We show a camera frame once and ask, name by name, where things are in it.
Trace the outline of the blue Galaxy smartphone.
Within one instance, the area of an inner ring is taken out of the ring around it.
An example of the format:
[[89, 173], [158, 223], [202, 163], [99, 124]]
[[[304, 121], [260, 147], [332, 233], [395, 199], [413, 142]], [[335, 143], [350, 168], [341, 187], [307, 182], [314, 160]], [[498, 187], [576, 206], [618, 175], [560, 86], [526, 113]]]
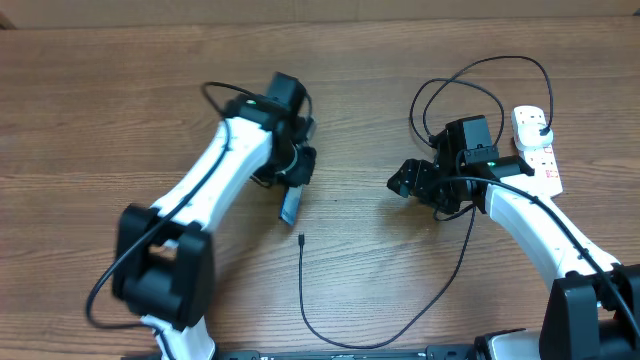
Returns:
[[303, 189], [304, 186], [300, 185], [298, 187], [289, 187], [285, 191], [279, 218], [289, 226], [295, 224]]

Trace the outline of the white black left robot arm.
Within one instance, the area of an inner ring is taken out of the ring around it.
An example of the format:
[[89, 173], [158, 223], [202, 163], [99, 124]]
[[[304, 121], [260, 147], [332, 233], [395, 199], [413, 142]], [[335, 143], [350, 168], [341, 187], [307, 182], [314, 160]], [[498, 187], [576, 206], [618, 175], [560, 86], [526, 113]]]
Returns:
[[205, 324], [214, 290], [213, 235], [249, 180], [285, 189], [280, 219], [295, 222], [303, 188], [317, 152], [310, 146], [315, 121], [301, 115], [311, 97], [300, 81], [277, 72], [265, 94], [236, 87], [237, 97], [219, 105], [205, 82], [200, 91], [221, 122], [213, 140], [186, 175], [150, 207], [129, 205], [121, 214], [114, 262], [90, 291], [92, 315], [106, 282], [113, 295], [139, 316], [158, 344], [157, 359], [212, 359], [216, 345]]

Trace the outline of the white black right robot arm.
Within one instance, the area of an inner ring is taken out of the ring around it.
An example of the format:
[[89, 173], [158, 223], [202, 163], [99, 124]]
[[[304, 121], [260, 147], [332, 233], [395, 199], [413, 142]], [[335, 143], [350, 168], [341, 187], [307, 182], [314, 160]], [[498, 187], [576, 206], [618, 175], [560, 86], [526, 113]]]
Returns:
[[406, 160], [388, 188], [448, 215], [472, 203], [515, 239], [550, 290], [540, 329], [479, 336], [462, 358], [638, 358], [638, 266], [591, 242], [522, 157], [500, 156], [484, 116], [448, 123], [431, 145], [435, 159]]

